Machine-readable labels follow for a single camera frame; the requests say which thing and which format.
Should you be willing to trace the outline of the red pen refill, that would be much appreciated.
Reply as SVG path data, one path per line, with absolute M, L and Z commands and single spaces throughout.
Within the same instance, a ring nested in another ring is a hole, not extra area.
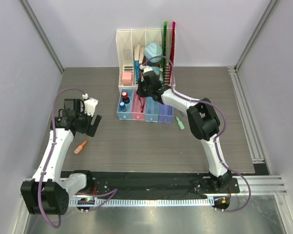
M 139 97 L 139 102 L 140 102 L 141 112 L 143 113 L 145 111 L 146 98 L 145 97 Z
M 143 102 L 141 100 L 141 97 L 140 96 L 137 96 L 138 97 L 138 101 L 139 101 L 139 105 L 140 105 L 140 110 L 141 110 L 141 113 L 144 111 L 144 105 L 143 105 Z

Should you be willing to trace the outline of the pink plastic drawer bin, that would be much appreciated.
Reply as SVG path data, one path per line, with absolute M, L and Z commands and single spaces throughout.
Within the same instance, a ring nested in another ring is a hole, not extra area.
M 136 121 L 144 121 L 145 120 L 145 111 L 143 113 L 141 113 L 136 91 L 134 91 L 133 103 L 132 103 L 132 108 L 131 108 L 131 117 L 133 120 L 136 120 Z

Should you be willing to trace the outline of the purple plastic drawer bin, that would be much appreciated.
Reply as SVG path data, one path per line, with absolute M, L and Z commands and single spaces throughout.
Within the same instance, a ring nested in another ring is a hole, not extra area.
M 173 107 L 159 104 L 159 123 L 172 123 L 174 118 Z

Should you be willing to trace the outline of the blue plastic drawer bin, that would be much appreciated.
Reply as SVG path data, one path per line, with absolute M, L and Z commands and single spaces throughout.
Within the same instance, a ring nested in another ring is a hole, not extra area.
M 119 103 L 123 102 L 122 92 L 127 92 L 128 97 L 130 98 L 130 103 L 126 104 L 126 107 L 127 107 L 126 112 L 122 112 L 119 107 Z M 118 108 L 117 108 L 117 116 L 118 116 L 119 120 L 132 120 L 131 108 L 132 108 L 132 103 L 133 103 L 133 97 L 134 97 L 134 89 L 122 89 L 121 90 L 119 101 L 118 101 Z

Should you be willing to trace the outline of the white desktop file organizer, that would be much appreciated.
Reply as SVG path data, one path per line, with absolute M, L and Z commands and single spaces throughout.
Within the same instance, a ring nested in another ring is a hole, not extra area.
M 158 29 L 119 29 L 116 33 L 116 45 L 119 63 L 119 83 L 118 88 L 136 89 L 136 74 L 134 64 L 134 49 L 137 44 L 147 47 L 155 42 L 162 46 L 164 40 L 164 30 Z M 123 82 L 123 73 L 131 72 L 131 79 Z

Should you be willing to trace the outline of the light blue drawer bin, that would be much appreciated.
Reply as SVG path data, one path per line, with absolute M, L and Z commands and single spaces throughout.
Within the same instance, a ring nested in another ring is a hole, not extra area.
M 151 97 L 146 98 L 145 105 L 145 122 L 158 122 L 159 119 L 159 104 Z

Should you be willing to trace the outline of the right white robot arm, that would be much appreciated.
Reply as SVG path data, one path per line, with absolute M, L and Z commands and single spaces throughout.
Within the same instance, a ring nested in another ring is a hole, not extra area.
M 229 186 L 232 174 L 222 153 L 219 137 L 220 120 L 209 99 L 193 99 L 162 84 L 153 70 L 145 69 L 138 83 L 137 95 L 151 97 L 155 102 L 171 106 L 187 115 L 192 135 L 198 139 L 209 163 L 210 185 L 215 192 Z

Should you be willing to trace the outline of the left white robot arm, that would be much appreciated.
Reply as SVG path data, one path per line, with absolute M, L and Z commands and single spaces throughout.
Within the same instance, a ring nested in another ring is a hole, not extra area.
M 91 172 L 75 170 L 61 180 L 65 156 L 75 134 L 93 137 L 102 119 L 95 115 L 98 100 L 65 99 L 50 124 L 47 148 L 33 177 L 21 185 L 21 195 L 32 215 L 63 215 L 69 199 L 78 192 L 87 195 L 95 187 Z

